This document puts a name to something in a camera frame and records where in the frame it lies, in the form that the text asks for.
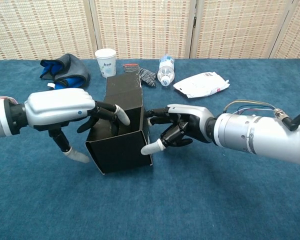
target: paper cup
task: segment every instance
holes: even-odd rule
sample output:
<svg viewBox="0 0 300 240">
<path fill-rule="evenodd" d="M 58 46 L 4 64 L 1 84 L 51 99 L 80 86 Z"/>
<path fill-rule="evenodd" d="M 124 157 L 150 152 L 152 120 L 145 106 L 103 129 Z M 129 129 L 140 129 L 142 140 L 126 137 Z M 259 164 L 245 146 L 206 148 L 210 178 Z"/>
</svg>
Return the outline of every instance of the paper cup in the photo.
<svg viewBox="0 0 300 240">
<path fill-rule="evenodd" d="M 102 76 L 104 78 L 116 75 L 116 51 L 111 48 L 102 48 L 94 53 Z"/>
</svg>

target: woven screen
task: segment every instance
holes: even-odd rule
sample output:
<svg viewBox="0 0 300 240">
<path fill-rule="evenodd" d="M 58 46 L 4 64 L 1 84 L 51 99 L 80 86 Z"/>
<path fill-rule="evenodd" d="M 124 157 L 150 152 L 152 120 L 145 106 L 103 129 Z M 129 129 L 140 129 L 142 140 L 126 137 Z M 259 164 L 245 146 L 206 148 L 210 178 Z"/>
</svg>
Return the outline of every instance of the woven screen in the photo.
<svg viewBox="0 0 300 240">
<path fill-rule="evenodd" d="M 166 53 L 184 58 L 190 44 L 186 42 L 190 2 L 95 0 L 102 47 L 115 49 L 121 59 L 155 59 Z"/>
<path fill-rule="evenodd" d="M 0 0 L 0 59 L 94 57 L 83 0 Z"/>
<path fill-rule="evenodd" d="M 283 34 L 275 58 L 300 58 L 300 1 Z"/>
<path fill-rule="evenodd" d="M 286 0 L 204 1 L 197 58 L 267 58 Z"/>
</svg>

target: table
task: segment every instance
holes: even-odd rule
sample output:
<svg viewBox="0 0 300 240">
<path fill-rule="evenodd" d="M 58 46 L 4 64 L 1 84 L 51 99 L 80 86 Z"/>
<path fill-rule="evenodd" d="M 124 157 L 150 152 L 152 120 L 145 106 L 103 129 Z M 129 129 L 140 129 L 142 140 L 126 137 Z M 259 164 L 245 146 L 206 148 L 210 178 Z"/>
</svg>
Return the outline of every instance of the table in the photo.
<svg viewBox="0 0 300 240">
<path fill-rule="evenodd" d="M 87 91 L 105 96 L 96 60 Z M 153 72 L 158 60 L 122 59 Z M 0 95 L 24 102 L 48 90 L 40 61 L 0 61 Z M 300 59 L 176 59 L 175 82 L 215 71 L 230 86 L 187 99 L 170 87 L 142 86 L 147 109 L 205 106 L 214 114 L 235 99 L 300 113 Z M 88 154 L 84 120 L 63 128 Z M 153 126 L 155 141 L 167 125 Z M 153 166 L 102 175 L 93 161 L 66 158 L 47 132 L 22 128 L 0 138 L 0 239 L 300 239 L 300 165 L 194 141 L 153 156 Z"/>
</svg>

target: black cardboard box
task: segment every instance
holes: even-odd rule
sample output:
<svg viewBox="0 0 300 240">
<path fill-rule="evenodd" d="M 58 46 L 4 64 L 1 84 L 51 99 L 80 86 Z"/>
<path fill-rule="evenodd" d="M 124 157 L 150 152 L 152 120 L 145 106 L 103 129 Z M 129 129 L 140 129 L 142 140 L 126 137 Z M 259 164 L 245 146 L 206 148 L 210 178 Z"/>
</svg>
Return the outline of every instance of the black cardboard box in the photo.
<svg viewBox="0 0 300 240">
<path fill-rule="evenodd" d="M 142 155 L 148 144 L 149 127 L 144 119 L 142 88 L 137 72 L 108 77 L 105 103 L 119 105 L 130 118 L 130 126 L 120 123 L 119 133 L 112 136 L 111 124 L 100 119 L 91 128 L 85 145 L 103 174 L 151 166 L 152 156 Z"/>
</svg>

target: robotic arm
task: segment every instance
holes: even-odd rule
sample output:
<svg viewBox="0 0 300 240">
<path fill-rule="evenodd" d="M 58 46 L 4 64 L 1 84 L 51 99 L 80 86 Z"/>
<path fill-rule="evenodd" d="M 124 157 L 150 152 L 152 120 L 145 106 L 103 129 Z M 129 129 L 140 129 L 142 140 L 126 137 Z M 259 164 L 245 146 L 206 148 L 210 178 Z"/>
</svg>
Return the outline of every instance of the robotic arm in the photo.
<svg viewBox="0 0 300 240">
<path fill-rule="evenodd" d="M 62 127 L 70 122 L 90 117 L 77 132 L 82 133 L 96 124 L 99 119 L 111 122 L 112 134 L 119 131 L 119 121 L 130 125 L 130 119 L 118 105 L 94 101 L 81 88 L 65 88 L 30 94 L 24 104 L 8 97 L 0 97 L 0 138 L 16 135 L 26 126 L 38 131 L 48 131 L 60 150 L 70 159 L 87 163 L 89 158 L 74 150 Z"/>
<path fill-rule="evenodd" d="M 167 147 L 181 147 L 196 139 L 223 148 L 300 164 L 300 115 L 291 119 L 281 109 L 268 103 L 274 117 L 241 115 L 239 111 L 226 113 L 228 104 L 219 116 L 205 107 L 170 104 L 166 108 L 146 113 L 149 125 L 168 124 L 160 138 L 141 149 L 143 155 L 163 151 Z"/>
</svg>

